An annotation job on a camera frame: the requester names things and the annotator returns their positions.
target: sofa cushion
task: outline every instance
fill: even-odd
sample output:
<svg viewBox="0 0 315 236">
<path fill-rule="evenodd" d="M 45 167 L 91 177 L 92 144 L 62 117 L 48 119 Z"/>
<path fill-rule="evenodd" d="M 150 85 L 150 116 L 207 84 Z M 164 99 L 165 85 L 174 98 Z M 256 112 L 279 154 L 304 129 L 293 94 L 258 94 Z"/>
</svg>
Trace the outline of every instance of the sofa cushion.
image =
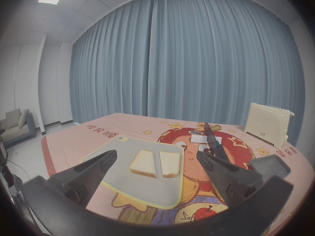
<svg viewBox="0 0 315 236">
<path fill-rule="evenodd" d="M 29 109 L 23 110 L 20 120 L 19 120 L 19 128 L 22 128 L 26 122 L 26 116 L 30 113 Z"/>
<path fill-rule="evenodd" d="M 3 120 L 0 120 L 0 125 L 1 125 L 1 129 L 7 129 L 7 120 L 6 119 L 3 119 Z"/>
<path fill-rule="evenodd" d="M 7 120 L 7 129 L 18 126 L 20 117 L 21 117 L 21 112 L 19 108 L 11 112 L 5 113 L 5 118 Z"/>
<path fill-rule="evenodd" d="M 11 141 L 19 136 L 25 135 L 29 133 L 29 129 L 27 124 L 25 124 L 22 128 L 19 126 L 15 126 L 13 128 L 7 129 L 1 136 L 4 143 Z"/>
</svg>

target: pink tablecloth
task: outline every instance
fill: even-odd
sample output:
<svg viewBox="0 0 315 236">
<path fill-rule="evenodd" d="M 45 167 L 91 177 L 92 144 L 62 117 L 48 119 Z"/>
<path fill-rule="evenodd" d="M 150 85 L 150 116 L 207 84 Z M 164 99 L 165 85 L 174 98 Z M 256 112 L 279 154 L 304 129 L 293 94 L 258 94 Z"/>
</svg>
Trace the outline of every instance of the pink tablecloth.
<svg viewBox="0 0 315 236">
<path fill-rule="evenodd" d="M 42 139 L 42 150 L 49 176 L 80 163 L 81 159 L 123 134 L 136 138 L 186 144 L 183 192 L 180 204 L 160 210 L 128 199 L 101 184 L 87 209 L 100 215 L 135 223 L 165 225 L 189 222 L 222 211 L 224 202 L 196 159 L 199 144 L 190 143 L 192 131 L 203 134 L 202 122 L 169 120 L 127 114 L 113 114 L 65 129 Z M 279 155 L 291 168 L 286 181 L 294 185 L 284 210 L 266 231 L 275 234 L 295 213 L 309 191 L 315 172 L 306 158 L 288 142 L 281 149 L 244 133 L 244 127 L 210 124 L 231 162 L 249 168 L 252 158 Z"/>
</svg>

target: gray tray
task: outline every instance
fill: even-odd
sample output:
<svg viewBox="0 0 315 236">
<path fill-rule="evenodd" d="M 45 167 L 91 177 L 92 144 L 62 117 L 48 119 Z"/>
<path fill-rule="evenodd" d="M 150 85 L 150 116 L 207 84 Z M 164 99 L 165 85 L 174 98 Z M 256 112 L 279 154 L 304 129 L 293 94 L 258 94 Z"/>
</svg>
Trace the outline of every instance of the gray tray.
<svg viewBox="0 0 315 236">
<path fill-rule="evenodd" d="M 291 172 L 289 166 L 278 155 L 254 158 L 250 160 L 250 166 L 255 172 L 262 175 L 264 182 L 273 175 L 285 179 Z"/>
<path fill-rule="evenodd" d="M 117 193 L 152 207 L 169 210 L 179 204 L 183 181 L 183 147 L 120 135 L 82 161 L 87 161 L 112 149 L 117 151 L 117 160 L 108 170 L 102 183 Z M 153 152 L 157 178 L 137 175 L 129 171 L 130 163 L 141 149 Z M 181 154 L 178 176 L 163 178 L 160 151 L 178 152 Z"/>
</svg>

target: ceiling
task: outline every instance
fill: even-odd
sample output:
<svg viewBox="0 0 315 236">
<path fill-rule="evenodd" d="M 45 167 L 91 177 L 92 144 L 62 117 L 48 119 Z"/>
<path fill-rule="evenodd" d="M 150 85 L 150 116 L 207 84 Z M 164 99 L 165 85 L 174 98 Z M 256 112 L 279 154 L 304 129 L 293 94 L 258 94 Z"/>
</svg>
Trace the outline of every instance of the ceiling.
<svg viewBox="0 0 315 236">
<path fill-rule="evenodd" d="M 46 44 L 73 43 L 111 9 L 129 0 L 59 0 L 57 5 L 25 0 L 13 16 L 1 46 L 39 44 L 44 33 Z M 298 13 L 288 0 L 255 0 L 288 25 Z"/>
</svg>

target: cream toaster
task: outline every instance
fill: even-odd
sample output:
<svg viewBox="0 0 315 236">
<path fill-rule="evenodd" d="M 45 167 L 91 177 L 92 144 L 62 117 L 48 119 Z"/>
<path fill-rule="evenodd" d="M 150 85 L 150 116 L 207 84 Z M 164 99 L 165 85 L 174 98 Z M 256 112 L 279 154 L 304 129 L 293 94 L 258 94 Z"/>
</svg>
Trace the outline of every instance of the cream toaster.
<svg viewBox="0 0 315 236">
<path fill-rule="evenodd" d="M 280 149 L 288 139 L 290 116 L 294 116 L 290 110 L 251 103 L 244 132 L 249 132 Z"/>
</svg>

